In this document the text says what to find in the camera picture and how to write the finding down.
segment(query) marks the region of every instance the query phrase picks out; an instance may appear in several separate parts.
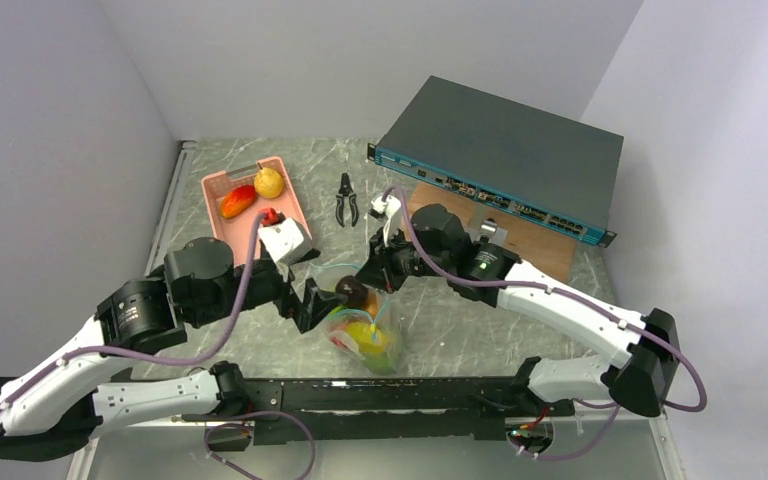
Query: pliers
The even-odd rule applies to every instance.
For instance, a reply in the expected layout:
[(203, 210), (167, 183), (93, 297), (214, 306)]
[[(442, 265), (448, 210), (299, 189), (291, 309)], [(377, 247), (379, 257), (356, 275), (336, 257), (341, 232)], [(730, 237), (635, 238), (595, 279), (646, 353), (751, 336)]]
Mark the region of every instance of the pliers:
[(337, 223), (341, 227), (345, 227), (343, 222), (343, 205), (345, 205), (346, 197), (349, 198), (349, 209), (352, 211), (352, 226), (357, 225), (357, 221), (360, 219), (360, 211), (357, 208), (357, 194), (352, 190), (352, 182), (349, 180), (349, 174), (343, 173), (340, 177), (340, 189), (337, 190)]

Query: clear plastic bag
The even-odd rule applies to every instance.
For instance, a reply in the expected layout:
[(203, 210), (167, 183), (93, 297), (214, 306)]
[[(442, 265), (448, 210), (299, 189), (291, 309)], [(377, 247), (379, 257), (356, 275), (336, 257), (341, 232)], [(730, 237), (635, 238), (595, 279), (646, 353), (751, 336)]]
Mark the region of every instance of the clear plastic bag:
[[(337, 282), (354, 275), (356, 265), (316, 267), (313, 278), (319, 288), (333, 292)], [(402, 354), (402, 332), (398, 316), (392, 312), (387, 294), (369, 289), (370, 297), (363, 310), (335, 308), (323, 320), (328, 340), (337, 348), (357, 358), (373, 373), (395, 373)]]

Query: wooden board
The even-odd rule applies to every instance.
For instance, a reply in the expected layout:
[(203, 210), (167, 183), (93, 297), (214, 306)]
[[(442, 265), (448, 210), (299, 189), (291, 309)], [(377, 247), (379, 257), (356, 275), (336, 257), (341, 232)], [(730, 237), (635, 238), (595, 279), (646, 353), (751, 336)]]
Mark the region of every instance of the wooden board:
[[(457, 215), (464, 228), (469, 224), (475, 208), (479, 207), (473, 200), (420, 183), (408, 200), (408, 212), (413, 214), (417, 209), (434, 203), (443, 205), (446, 210)], [(487, 214), (499, 227), (508, 231), (505, 248), (528, 260), (552, 278), (567, 282), (575, 252), (575, 239), (494, 208), (488, 208)]]

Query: blue front panel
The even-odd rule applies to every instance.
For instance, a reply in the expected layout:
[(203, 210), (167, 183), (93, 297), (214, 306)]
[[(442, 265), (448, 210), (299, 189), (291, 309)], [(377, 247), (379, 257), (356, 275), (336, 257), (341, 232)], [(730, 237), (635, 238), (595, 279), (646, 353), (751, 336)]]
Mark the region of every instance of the blue front panel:
[(588, 245), (598, 245), (602, 235), (605, 234), (605, 230), (602, 228), (558, 215), (539, 205), (530, 204), (484, 185), (461, 180), (445, 170), (429, 167), (422, 162), (387, 149), (375, 149), (375, 163), (563, 233)]

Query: cable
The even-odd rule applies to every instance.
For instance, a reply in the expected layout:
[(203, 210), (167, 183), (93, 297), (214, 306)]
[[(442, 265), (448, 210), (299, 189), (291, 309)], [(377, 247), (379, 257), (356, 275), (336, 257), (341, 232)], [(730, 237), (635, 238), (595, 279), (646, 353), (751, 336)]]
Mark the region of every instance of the cable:
[(515, 405), (505, 405), (505, 404), (502, 404), (502, 403), (496, 403), (496, 402), (494, 402), (492, 400), (487, 400), (486, 398), (479, 397), (478, 395), (475, 395), (475, 394), (469, 394), (467, 396), (469, 398), (471, 398), (472, 400), (477, 401), (478, 403), (483, 403), (484, 405), (486, 405), (488, 407), (491, 407), (491, 408), (495, 408), (497, 410), (503, 410), (504, 411), (504, 410), (513, 410), (514, 408), (516, 408)]
[[(247, 413), (245, 415), (238, 415), (236, 417), (230, 417), (225, 418), (223, 420), (236, 420), (244, 422), (246, 420), (257, 418), (257, 417), (266, 417), (266, 416), (272, 416), (272, 415), (278, 415), (279, 417), (286, 418), (288, 420), (291, 420), (293, 423), (295, 423), (302, 432), (304, 432), (305, 436), (307, 437), (307, 441), (310, 443), (310, 461), (307, 464), (307, 468), (305, 468), (304, 472), (302, 472), (301, 475), (296, 477), (296, 480), (302, 480), (304, 478), (307, 478), (308, 475), (310, 475), (311, 470), (313, 470), (313, 464), (316, 461), (316, 441), (313, 439), (313, 434), (310, 432), (310, 430), (305, 426), (304, 423), (302, 423), (301, 420), (298, 418), (284, 412), (254, 412), (254, 413)], [(229, 460), (226, 460), (216, 452), (210, 449), (210, 436), (213, 435), (214, 432), (217, 430), (227, 430), (231, 428), (241, 428), (242, 426), (239, 423), (223, 423), (221, 425), (217, 425), (215, 427), (210, 428), (204, 433), (204, 448), (207, 450), (207, 454), (210, 456), (210, 458), (216, 460), (217, 462), (231, 468), (235, 472), (245, 475), (246, 477), (252, 479), (252, 480), (263, 480), (262, 478), (254, 475), (253, 473), (250, 473), (249, 471), (243, 469), (239, 465), (237, 465), (234, 462), (231, 462)]]
[[(382, 200), (386, 200), (387, 196), (390, 195), (390, 192), (396, 191), (396, 198), (402, 202), (402, 206), (406, 207), (407, 202), (405, 201), (405, 192), (402, 189), (402, 187), (398, 185), (394, 185), (389, 187), (387, 190), (384, 190), (384, 193), (381, 195)], [(408, 235), (410, 238), (416, 239), (416, 232), (413, 229), (413, 224), (411, 223), (410, 214), (408, 213), (407, 208), (402, 209), (402, 213), (404, 215), (405, 219), (405, 229), (407, 230)], [(449, 272), (446, 272), (442, 268), (440, 268), (434, 261), (431, 259), (430, 256), (428, 256), (428, 253), (425, 252), (425, 249), (422, 247), (422, 245), (414, 241), (414, 246), (416, 247), (417, 253), (419, 253), (419, 256), (422, 257), (422, 259), (425, 261), (425, 263), (431, 268), (431, 270), (434, 270), (434, 273), (437, 275), (445, 278), (446, 280), (456, 283), (459, 285), (464, 285), (467, 287), (477, 287), (477, 288), (486, 288), (486, 287), (526, 287), (526, 288), (536, 288), (539, 290), (545, 291), (549, 286), (540, 282), (531, 282), (531, 281), (521, 281), (521, 280), (487, 280), (487, 281), (477, 281), (477, 280), (468, 280), (465, 278), (456, 277)], [(553, 294), (558, 294), (564, 297), (567, 297), (573, 301), (576, 301), (591, 310), (595, 311), (596, 313), (601, 314), (608, 320), (620, 324), (624, 323), (622, 322), (622, 319), (616, 315), (614, 315), (612, 312), (602, 308), (601, 306), (597, 305), (593, 301), (582, 297), (574, 292), (571, 292), (569, 290), (565, 290), (563, 288), (553, 288), (552, 289)], [(687, 357), (684, 356), (681, 351), (679, 351), (677, 348), (670, 345), (668, 342), (661, 339), (661, 337), (646, 331), (640, 327), (637, 327), (632, 324), (626, 324), (626, 328), (631, 330), (632, 332), (641, 335), (648, 340), (654, 342), (659, 347), (663, 348), (664, 350), (670, 352), (671, 355), (673, 355), (675, 358), (678, 359), (679, 363), (684, 365), (684, 367), (687, 369), (688, 373), (690, 373), (691, 378), (693, 378), (693, 383), (696, 384), (696, 389), (699, 391), (699, 403), (696, 405), (682, 405), (678, 403), (671, 402), (669, 400), (664, 400), (664, 405), (668, 407), (672, 407), (676, 410), (682, 410), (685, 412), (701, 412), (705, 409), (706, 406), (708, 406), (708, 393), (705, 390), (705, 385), (702, 383), (702, 377), (699, 375), (699, 373), (696, 371), (696, 368), (693, 366), (692, 363), (690, 363), (690, 360), (687, 359)]]
[[(154, 355), (148, 355), (145, 353), (128, 350), (126, 348), (93, 346), (93, 347), (78, 348), (70, 352), (67, 352), (63, 354), (63, 357), (61, 357), (61, 359), (63, 361), (68, 362), (73, 358), (79, 357), (81, 355), (86, 355), (89, 353), (104, 353), (107, 355), (118, 355), (121, 357), (132, 358), (132, 359), (140, 360), (144, 362), (156, 363), (159, 365), (167, 365), (172, 367), (189, 367), (193, 365), (198, 365), (212, 358), (214, 355), (216, 355), (217, 352), (219, 352), (220, 349), (222, 349), (223, 346), (225, 346), (225, 343), (227, 343), (228, 339), (231, 337), (231, 332), (234, 331), (234, 327), (237, 325), (237, 317), (239, 317), (240, 311), (243, 308), (243, 300), (246, 297), (246, 291), (248, 290), (249, 281), (251, 280), (251, 276), (252, 276), (252, 268), (254, 266), (253, 265), (254, 252), (255, 252), (255, 247), (257, 246), (257, 243), (258, 243), (257, 228), (260, 225), (260, 221), (263, 220), (263, 217), (265, 216), (266, 216), (265, 213), (258, 213), (254, 218), (254, 222), (252, 222), (251, 234), (249, 235), (249, 245), (248, 245), (248, 250), (246, 251), (246, 257), (245, 257), (246, 258), (245, 266), (243, 267), (243, 275), (242, 275), (242, 278), (240, 279), (240, 285), (237, 288), (237, 296), (234, 298), (234, 305), (231, 307), (231, 315), (229, 316), (228, 324), (225, 326), (225, 330), (222, 332), (222, 335), (219, 337), (219, 341), (216, 342), (216, 344), (210, 349), (208, 349), (206, 352), (200, 355), (197, 355), (193, 358), (172, 358), (172, 357), (159, 357)], [(33, 375), (31, 378), (29, 378), (18, 389), (16, 389), (16, 391), (13, 392), (13, 394), (7, 396), (7, 398), (5, 398), (4, 401), (0, 403), (0, 413), (4, 410), (3, 406), (5, 404), (7, 405), (13, 404), (17, 398), (20, 398), (22, 395), (24, 395), (25, 392), (27, 392), (34, 385), (39, 383), (40, 380), (45, 378), (49, 373), (54, 371), (55, 368), (57, 368), (57, 361), (51, 362), (48, 365), (41, 368), (40, 371), (36, 373), (36, 375)]]
[[(614, 407), (614, 411), (611, 412), (611, 416), (608, 417), (608, 420), (605, 422), (604, 425), (602, 425), (602, 428), (599, 429), (599, 431), (596, 433), (596, 436), (593, 437), (590, 440), (590, 443), (584, 446), (581, 450), (573, 453), (565, 453), (563, 455), (537, 455), (535, 453), (527, 452), (529, 455), (531, 455), (531, 458), (534, 460), (541, 460), (546, 462), (563, 462), (566, 460), (574, 460), (579, 457), (583, 457), (584, 455), (587, 455), (590, 453), (590, 450), (593, 450), (593, 447), (599, 444), (599, 442), (602, 441), (602, 438), (605, 437), (605, 434), (608, 433), (608, 430), (611, 429), (611, 425), (614, 424), (614, 420), (617, 419), (617, 414), (620, 413), (620, 407), (616, 406)], [(510, 443), (514, 449), (517, 451), (517, 453), (520, 452), (520, 447), (516, 445), (513, 440), (508, 438), (508, 443)]]
[(540, 425), (540, 422), (542, 422), (543, 419), (546, 418), (546, 414), (548, 414), (548, 413), (549, 413), (549, 407), (543, 407), (543, 411), (540, 412), (540, 416), (537, 417), (537, 420), (535, 420), (535, 421), (533, 421), (531, 423), (526, 423), (526, 424), (520, 425), (519, 428), (522, 428), (524, 430), (531, 430), (531, 429), (536, 428), (537, 425)]
[(580, 398), (573, 398), (572, 400), (575, 403), (578, 403), (579, 405), (584, 405), (587, 408), (593, 408), (593, 409), (596, 409), (596, 410), (605, 410), (605, 409), (614, 408), (614, 407), (617, 406), (617, 402), (599, 404), (599, 403), (585, 402), (584, 400), (582, 400)]

